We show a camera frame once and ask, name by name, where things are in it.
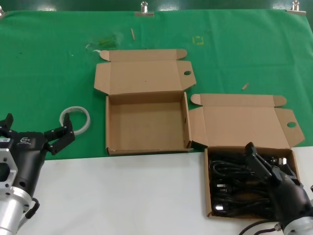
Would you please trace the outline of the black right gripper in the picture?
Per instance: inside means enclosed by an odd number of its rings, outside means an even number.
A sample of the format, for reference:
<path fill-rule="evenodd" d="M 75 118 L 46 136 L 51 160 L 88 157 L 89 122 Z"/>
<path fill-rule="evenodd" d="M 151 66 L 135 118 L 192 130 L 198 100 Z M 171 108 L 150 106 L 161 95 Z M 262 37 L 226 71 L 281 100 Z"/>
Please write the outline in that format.
<path fill-rule="evenodd" d="M 278 159 L 279 168 L 271 168 L 257 153 L 252 142 L 245 146 L 245 156 L 246 165 L 257 177 L 267 181 L 269 198 L 278 222 L 290 224 L 302 217 L 312 217 L 313 206 L 310 199 L 286 158 Z"/>

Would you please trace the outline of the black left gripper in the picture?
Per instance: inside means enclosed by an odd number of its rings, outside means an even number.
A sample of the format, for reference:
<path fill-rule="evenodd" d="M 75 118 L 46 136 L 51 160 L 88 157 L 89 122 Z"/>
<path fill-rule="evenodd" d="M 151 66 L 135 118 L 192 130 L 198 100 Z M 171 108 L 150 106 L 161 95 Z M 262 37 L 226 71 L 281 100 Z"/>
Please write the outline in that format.
<path fill-rule="evenodd" d="M 75 141 L 75 134 L 69 114 L 65 114 L 63 126 L 41 132 L 13 132 L 14 118 L 8 113 L 0 121 L 0 136 L 13 140 L 10 152 L 18 168 L 13 186 L 33 197 L 40 171 L 47 152 L 56 155 Z"/>

